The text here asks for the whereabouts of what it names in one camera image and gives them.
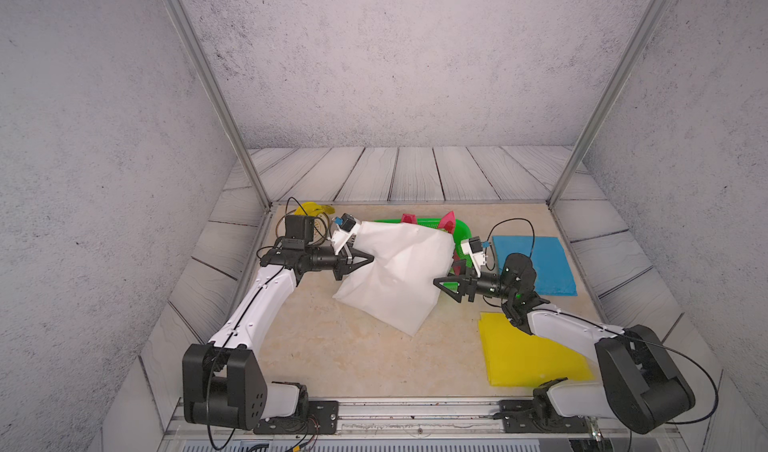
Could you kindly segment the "white raincoat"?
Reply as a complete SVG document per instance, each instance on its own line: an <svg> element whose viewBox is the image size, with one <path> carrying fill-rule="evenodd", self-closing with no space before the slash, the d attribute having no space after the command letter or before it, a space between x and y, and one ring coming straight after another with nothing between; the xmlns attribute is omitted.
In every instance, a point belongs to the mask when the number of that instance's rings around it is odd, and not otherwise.
<svg viewBox="0 0 768 452"><path fill-rule="evenodd" d="M373 261L345 277L334 299L416 335L440 296L433 280L453 263L453 236L417 224L364 221L354 248Z"/></svg>

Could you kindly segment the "pink rabbit raincoat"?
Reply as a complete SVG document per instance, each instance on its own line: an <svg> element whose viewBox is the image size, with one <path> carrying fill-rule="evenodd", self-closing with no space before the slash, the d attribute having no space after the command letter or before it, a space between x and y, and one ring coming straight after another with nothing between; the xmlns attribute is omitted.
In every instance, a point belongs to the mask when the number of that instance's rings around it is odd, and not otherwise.
<svg viewBox="0 0 768 452"><path fill-rule="evenodd" d="M471 262L461 250L461 242L471 237L470 229L453 211L442 217L404 213L400 222L404 257L429 280L455 273L462 260Z"/></svg>

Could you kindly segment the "yellow raincoat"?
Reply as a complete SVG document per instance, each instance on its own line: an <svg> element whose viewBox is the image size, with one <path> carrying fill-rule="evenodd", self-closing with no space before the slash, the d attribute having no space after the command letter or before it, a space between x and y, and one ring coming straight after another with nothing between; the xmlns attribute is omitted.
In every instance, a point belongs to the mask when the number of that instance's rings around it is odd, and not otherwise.
<svg viewBox="0 0 768 452"><path fill-rule="evenodd" d="M554 379L595 379L583 355L552 340L525 334L502 313L482 312L478 331L491 386L535 388Z"/></svg>

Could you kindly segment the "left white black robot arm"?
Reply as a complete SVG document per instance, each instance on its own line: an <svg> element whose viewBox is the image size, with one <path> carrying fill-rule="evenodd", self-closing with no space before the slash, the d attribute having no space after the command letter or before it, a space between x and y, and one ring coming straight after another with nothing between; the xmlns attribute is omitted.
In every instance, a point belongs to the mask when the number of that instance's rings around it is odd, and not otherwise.
<svg viewBox="0 0 768 452"><path fill-rule="evenodd" d="M324 244L314 239L312 216L286 217L286 230L260 260L256 280L205 344L192 344L182 359L183 409L187 422L236 430L270 430L310 414L304 385L267 382L257 355L278 311L309 272L330 270L342 279L374 260L349 242L361 221L343 214Z"/></svg>

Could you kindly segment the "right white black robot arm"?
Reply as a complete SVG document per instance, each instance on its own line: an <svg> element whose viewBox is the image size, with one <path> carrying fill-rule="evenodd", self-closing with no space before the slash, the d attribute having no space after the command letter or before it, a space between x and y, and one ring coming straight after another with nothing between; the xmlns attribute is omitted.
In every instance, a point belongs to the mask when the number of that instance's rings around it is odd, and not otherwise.
<svg viewBox="0 0 768 452"><path fill-rule="evenodd" d="M462 260L455 265L458 273L433 281L453 300L498 298L513 327L596 364L596 381L562 377L535 388L528 414L543 430L562 428L571 417L594 417L616 419L629 431L646 434L664 424L680 425L680 415L695 406L693 388L673 359L677 350L647 326L598 324L552 307L535 290L537 273L529 256L508 255L499 273L469 272Z"/></svg>

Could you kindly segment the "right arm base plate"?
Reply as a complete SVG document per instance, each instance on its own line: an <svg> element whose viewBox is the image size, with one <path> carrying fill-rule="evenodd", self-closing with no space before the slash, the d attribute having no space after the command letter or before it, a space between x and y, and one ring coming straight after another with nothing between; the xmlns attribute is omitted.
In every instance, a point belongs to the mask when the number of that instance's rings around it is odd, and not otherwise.
<svg viewBox="0 0 768 452"><path fill-rule="evenodd" d="M501 400L499 410L492 416L502 422L508 434L586 434L589 427L583 418L562 417L539 400Z"/></svg>

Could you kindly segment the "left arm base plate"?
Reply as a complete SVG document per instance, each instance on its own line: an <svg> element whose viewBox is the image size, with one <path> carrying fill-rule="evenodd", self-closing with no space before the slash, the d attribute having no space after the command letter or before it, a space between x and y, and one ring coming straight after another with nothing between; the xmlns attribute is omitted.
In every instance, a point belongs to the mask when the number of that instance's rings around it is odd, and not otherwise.
<svg viewBox="0 0 768 452"><path fill-rule="evenodd" d="M256 435L334 435L339 418L336 400L301 401L293 415L261 420Z"/></svg>

